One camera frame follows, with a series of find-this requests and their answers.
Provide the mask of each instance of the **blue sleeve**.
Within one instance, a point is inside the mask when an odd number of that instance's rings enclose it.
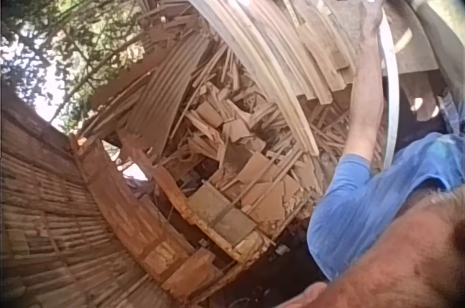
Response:
[[[366,159],[356,154],[343,155],[325,197],[353,193],[365,185],[370,177],[370,164]]]

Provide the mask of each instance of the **man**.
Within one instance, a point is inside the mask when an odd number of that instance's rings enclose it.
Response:
[[[432,132],[397,152],[386,171],[370,174],[384,106],[383,3],[365,5],[347,142],[307,233],[310,253],[332,283],[316,283],[284,307],[463,303],[464,135]]]

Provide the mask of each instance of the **tree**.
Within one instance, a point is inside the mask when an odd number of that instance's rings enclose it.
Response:
[[[1,16],[1,77],[29,104],[46,98],[50,78],[65,100],[66,132],[89,112],[88,98],[116,71],[140,57],[136,0],[6,0]]]

